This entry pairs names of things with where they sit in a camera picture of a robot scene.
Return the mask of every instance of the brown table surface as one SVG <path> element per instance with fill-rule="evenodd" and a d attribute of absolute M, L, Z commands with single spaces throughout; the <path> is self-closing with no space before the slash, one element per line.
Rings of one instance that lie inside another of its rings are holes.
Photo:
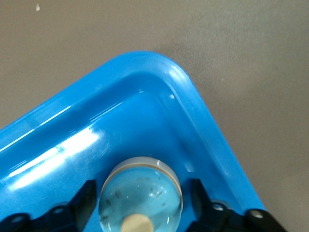
<path fill-rule="evenodd" d="M 131 50 L 185 68 L 266 208 L 308 231 L 309 1 L 2 0 L 0 128 Z"/>

